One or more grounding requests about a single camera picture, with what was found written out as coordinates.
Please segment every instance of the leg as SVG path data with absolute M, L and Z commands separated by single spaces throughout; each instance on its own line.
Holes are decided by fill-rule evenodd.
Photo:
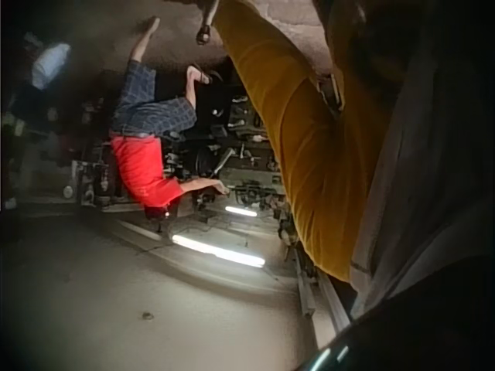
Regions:
M 252 5 L 221 1 L 214 25 L 265 123 L 306 251 L 347 281 L 366 200 L 359 164 L 348 158 L 353 143 L 316 91 L 306 58 Z
M 136 62 L 142 61 L 142 56 L 145 54 L 146 48 L 148 47 L 149 40 L 151 39 L 153 33 L 157 30 L 160 25 L 160 18 L 153 17 L 150 22 L 150 26 L 142 34 L 141 38 L 137 41 L 131 51 L 130 60 L 135 60 Z
M 210 78 L 199 71 L 194 66 L 187 67 L 186 72 L 186 99 L 191 103 L 194 109 L 196 109 L 196 90 L 194 87 L 194 82 L 199 83 L 210 83 Z

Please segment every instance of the person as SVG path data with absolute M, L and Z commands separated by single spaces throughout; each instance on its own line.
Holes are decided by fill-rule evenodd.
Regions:
M 194 84 L 210 78 L 194 66 L 186 71 L 184 97 L 155 101 L 155 71 L 142 64 L 142 57 L 160 19 L 154 17 L 131 51 L 125 83 L 115 109 L 110 136 L 121 179 L 130 193 L 145 207 L 146 215 L 159 219 L 171 201 L 186 192 L 213 186 L 227 189 L 220 180 L 198 178 L 179 183 L 163 177 L 160 136 L 180 132 L 196 122 Z
M 251 3 L 220 0 L 213 20 L 265 124 L 304 249 L 357 291 L 356 321 L 300 370 L 483 367 L 493 344 L 490 12 L 460 0 L 325 3 L 338 114 Z

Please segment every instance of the blue checkered shorts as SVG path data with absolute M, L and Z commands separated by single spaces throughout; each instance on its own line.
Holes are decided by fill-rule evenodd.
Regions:
M 111 130 L 123 135 L 181 132 L 194 126 L 196 112 L 185 98 L 155 101 L 156 71 L 129 61 Z

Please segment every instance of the ground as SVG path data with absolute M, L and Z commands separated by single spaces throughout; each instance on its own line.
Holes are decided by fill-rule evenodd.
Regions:
M 123 71 L 141 22 L 162 19 L 145 61 L 152 66 L 215 63 L 225 57 L 218 35 L 207 46 L 196 44 L 202 15 L 193 0 L 44 0 L 25 5 L 14 26 L 43 41 L 72 46 L 69 69 L 81 80 L 98 70 Z M 318 71 L 329 66 L 323 28 L 312 0 L 254 0 L 261 14 L 308 56 Z

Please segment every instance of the bare foot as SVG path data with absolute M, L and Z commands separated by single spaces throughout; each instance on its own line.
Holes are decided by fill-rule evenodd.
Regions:
M 148 33 L 152 35 L 160 26 L 160 18 L 152 17 L 151 25 L 149 26 Z
M 195 66 L 187 67 L 187 80 L 198 81 L 200 83 L 210 83 L 211 77 L 198 70 Z

